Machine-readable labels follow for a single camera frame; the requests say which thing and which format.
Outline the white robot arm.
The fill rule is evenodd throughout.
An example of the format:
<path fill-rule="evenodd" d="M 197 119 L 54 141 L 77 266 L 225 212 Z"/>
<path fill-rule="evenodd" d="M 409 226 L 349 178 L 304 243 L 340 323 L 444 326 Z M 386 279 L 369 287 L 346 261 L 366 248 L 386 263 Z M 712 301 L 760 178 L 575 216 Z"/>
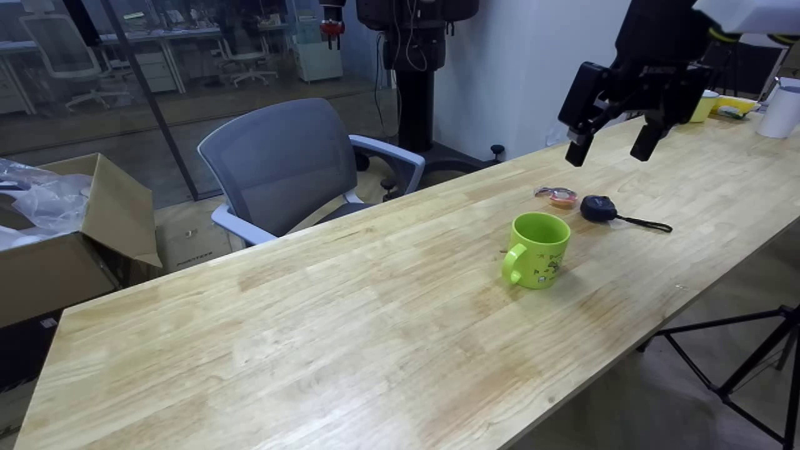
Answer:
<path fill-rule="evenodd" d="M 712 71 L 711 39 L 735 34 L 800 34 L 800 0 L 630 0 L 616 37 L 616 59 L 585 59 L 557 119 L 567 127 L 566 161 L 581 167 L 595 134 L 624 113 L 646 118 L 630 156 L 647 163 L 657 142 L 686 124 Z"/>

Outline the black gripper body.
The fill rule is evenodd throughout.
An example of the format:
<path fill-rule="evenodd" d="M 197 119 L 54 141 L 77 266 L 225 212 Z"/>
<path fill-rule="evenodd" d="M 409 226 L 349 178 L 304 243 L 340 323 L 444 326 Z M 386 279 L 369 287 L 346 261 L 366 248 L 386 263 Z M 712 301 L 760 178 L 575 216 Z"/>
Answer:
<path fill-rule="evenodd" d="M 630 0 L 611 64 L 585 59 L 557 119 L 572 134 L 595 134 L 624 113 L 641 113 L 665 134 L 699 104 L 711 71 L 701 63 L 712 21 L 695 0 Z"/>

